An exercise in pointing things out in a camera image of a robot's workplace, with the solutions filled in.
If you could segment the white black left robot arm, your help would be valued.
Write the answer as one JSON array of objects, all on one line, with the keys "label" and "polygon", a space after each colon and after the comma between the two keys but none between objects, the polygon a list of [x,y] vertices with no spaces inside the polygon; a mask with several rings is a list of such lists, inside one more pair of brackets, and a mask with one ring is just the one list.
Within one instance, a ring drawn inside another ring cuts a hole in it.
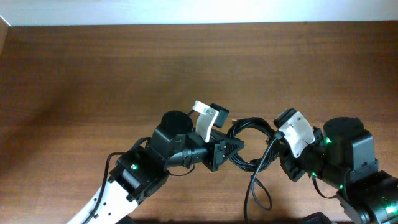
[{"label": "white black left robot arm", "polygon": [[132,223],[130,214],[166,183],[169,168],[193,171],[202,163],[216,172],[243,147],[242,140],[214,129],[204,141],[188,114],[169,111],[151,137],[140,138],[130,150],[118,153],[115,167],[105,169],[101,187],[69,222]]}]

